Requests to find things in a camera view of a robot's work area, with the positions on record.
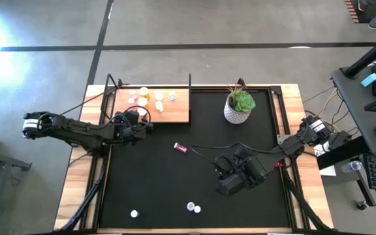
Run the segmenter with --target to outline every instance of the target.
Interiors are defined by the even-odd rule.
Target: red can
[[[178,144],[178,143],[175,143],[174,145],[174,149],[177,149],[183,153],[186,153],[188,151],[187,148],[183,147],[182,145]]]

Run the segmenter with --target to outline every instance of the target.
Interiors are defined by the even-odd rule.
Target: green plant
[[[248,113],[256,106],[252,96],[243,90],[242,87],[228,87],[230,95],[228,95],[228,105],[236,112]]]

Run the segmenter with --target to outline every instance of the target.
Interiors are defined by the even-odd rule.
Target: bottle
[[[344,164],[340,167],[342,172],[349,173],[362,169],[362,163],[360,161],[351,161],[348,164]]]

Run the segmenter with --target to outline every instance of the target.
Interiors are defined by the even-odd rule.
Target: wooden board
[[[163,112],[159,112],[155,107],[155,90],[160,90],[163,95]],[[129,104],[130,98],[129,92],[135,91],[137,97],[141,97],[138,94],[138,89],[120,89],[117,92],[116,103],[114,105],[114,112],[123,112],[128,107],[137,104]],[[169,92],[175,92],[175,100],[171,101],[169,98]],[[189,90],[188,89],[149,89],[150,99],[146,108],[151,114],[151,122],[178,122],[187,123],[189,121]]]
[[[301,119],[305,117],[304,108],[300,96],[300,90],[296,84],[253,84],[250,86],[281,86],[283,92],[283,99],[285,104],[285,109],[287,111],[287,118],[289,121],[289,127],[291,134],[298,131]],[[98,95],[104,91],[103,85],[92,85],[88,86],[86,93],[86,100]],[[81,120],[89,121],[91,123],[98,123],[100,116],[102,98],[94,99],[84,105],[81,114]],[[280,107],[275,101],[275,111],[277,113],[277,120],[280,130],[283,130],[282,116],[280,112]],[[83,150],[80,148],[73,149],[71,154],[71,160],[84,154]],[[328,207],[326,195],[324,193],[324,187],[322,184],[321,176],[319,173],[319,167],[317,165],[317,160],[313,156],[303,154],[298,160],[298,169],[300,172],[300,179],[302,183],[302,188],[304,191],[304,198],[309,202],[309,205],[313,208],[315,213],[321,218],[323,223],[329,227],[333,227],[332,218],[330,216],[330,210]],[[61,196],[61,201],[59,205],[59,210],[55,220],[54,228],[61,228],[73,215],[73,213],[78,209],[79,205],[82,203],[85,190],[87,185],[87,179],[89,176],[89,168],[91,166],[90,157],[84,157],[83,159],[75,162],[69,169],[66,175],[65,184]],[[293,198],[294,211],[296,214],[296,219],[299,227],[302,227],[300,207]],[[93,216],[93,207],[89,210],[89,217]],[[91,226],[91,221],[87,220],[87,228]],[[290,228],[199,228],[199,229],[161,229],[161,230],[125,230],[120,228],[100,228],[99,232],[102,233],[152,233],[152,232],[167,232],[167,233],[187,233],[187,232],[213,232],[213,233],[251,233],[251,232],[289,232]]]

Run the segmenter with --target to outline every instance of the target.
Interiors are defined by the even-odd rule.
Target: desk
[[[248,85],[248,87],[253,86],[270,86],[270,85]],[[283,94],[283,102],[285,105],[286,115],[289,123],[289,128],[291,133],[295,133],[301,119],[305,117],[304,109],[302,106],[302,100],[298,86],[296,84],[288,85],[276,85],[281,86]],[[89,86],[86,92],[86,100],[98,95],[104,91],[104,86],[94,85]],[[88,121],[91,123],[98,123],[100,118],[100,107],[101,107],[102,97],[98,97],[84,105],[82,108],[81,121]],[[109,101],[107,106],[111,107],[113,104]],[[279,130],[282,133],[283,121],[281,115],[281,108],[278,102],[275,103],[275,111],[277,113],[277,122]],[[70,160],[81,156],[84,151],[80,148],[73,149]],[[67,172],[65,178],[65,185],[63,188],[63,193],[61,196],[59,210],[57,213],[54,228],[62,227],[69,218],[73,215],[76,209],[81,204],[87,187],[87,181],[89,176],[89,169],[91,164],[90,157],[84,157],[83,159],[74,163]],[[325,224],[333,227],[332,219],[330,217],[330,211],[328,208],[326,196],[324,193],[322,180],[319,174],[319,167],[317,161],[314,157],[308,155],[302,155],[297,160],[298,169],[300,172],[300,180],[302,183],[302,189],[304,192],[305,199],[309,202],[310,206],[313,208],[315,213],[323,220]],[[87,217],[86,227],[91,227],[93,216],[94,216],[94,206],[93,204],[89,208],[89,213]],[[296,215],[298,227],[302,227],[300,208],[298,203],[293,200],[294,213]],[[288,232],[290,228],[196,228],[196,229],[161,229],[161,230],[135,230],[135,229],[118,229],[118,228],[100,228],[98,232],[100,233],[112,233],[112,232]]]

